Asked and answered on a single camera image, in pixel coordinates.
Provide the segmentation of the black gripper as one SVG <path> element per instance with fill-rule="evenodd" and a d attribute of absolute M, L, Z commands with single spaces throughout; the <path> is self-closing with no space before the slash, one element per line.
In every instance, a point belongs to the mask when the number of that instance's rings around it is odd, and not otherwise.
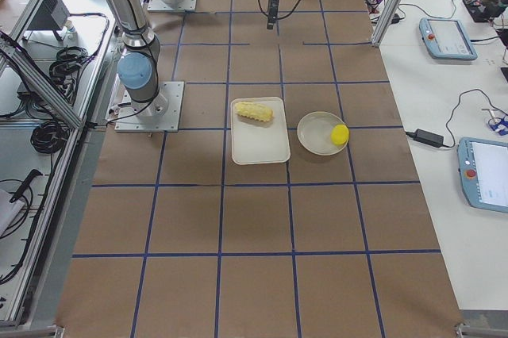
<path fill-rule="evenodd" d="M 273 29 L 277 22 L 279 0 L 268 0 L 267 3 L 267 29 Z"/>

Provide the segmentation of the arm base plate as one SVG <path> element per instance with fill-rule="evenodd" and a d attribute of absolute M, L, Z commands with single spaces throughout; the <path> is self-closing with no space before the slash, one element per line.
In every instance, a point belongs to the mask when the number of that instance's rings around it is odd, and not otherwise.
<path fill-rule="evenodd" d="M 179 131 L 185 82 L 161 82 L 159 94 L 148 106 L 131 100 L 127 90 L 123 90 L 119 109 L 119 121 L 114 130 L 118 133 L 158 133 Z"/>
<path fill-rule="evenodd" d="M 148 12 L 184 13 L 194 12 L 197 0 L 149 0 Z"/>

